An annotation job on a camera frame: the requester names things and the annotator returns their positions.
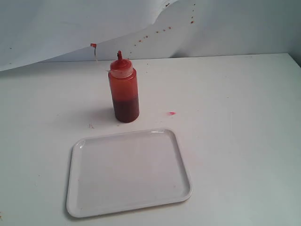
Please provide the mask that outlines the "red ketchup squeeze bottle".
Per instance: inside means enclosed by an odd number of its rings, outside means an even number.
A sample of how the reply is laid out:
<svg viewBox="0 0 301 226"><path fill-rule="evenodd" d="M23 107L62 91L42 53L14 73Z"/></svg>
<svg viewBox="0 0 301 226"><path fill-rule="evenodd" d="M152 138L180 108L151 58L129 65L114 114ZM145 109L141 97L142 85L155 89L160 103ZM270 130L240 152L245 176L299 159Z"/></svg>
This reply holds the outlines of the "red ketchup squeeze bottle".
<svg viewBox="0 0 301 226"><path fill-rule="evenodd" d="M139 116L137 71L121 51L117 52L117 58L108 71L113 109L118 121L129 123Z"/></svg>

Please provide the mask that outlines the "white rectangular plastic tray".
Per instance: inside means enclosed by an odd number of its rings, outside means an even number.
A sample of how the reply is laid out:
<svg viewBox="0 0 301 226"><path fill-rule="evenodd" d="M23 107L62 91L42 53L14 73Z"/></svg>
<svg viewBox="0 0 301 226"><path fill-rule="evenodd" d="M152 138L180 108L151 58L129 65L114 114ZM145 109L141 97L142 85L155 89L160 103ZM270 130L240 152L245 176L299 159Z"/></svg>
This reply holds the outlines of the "white rectangular plastic tray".
<svg viewBox="0 0 301 226"><path fill-rule="evenodd" d="M192 192L170 129L87 137L72 148L66 210L74 218L184 202Z"/></svg>

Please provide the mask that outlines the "white paper backdrop sheet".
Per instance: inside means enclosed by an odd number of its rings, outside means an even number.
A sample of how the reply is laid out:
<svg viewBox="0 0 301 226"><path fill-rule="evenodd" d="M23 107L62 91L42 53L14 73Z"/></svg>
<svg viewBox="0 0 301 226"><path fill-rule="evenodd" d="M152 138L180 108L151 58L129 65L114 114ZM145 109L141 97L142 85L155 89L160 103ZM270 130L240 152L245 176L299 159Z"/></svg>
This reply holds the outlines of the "white paper backdrop sheet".
<svg viewBox="0 0 301 226"><path fill-rule="evenodd" d="M298 0L3 0L0 68L36 62L287 53Z"/></svg>

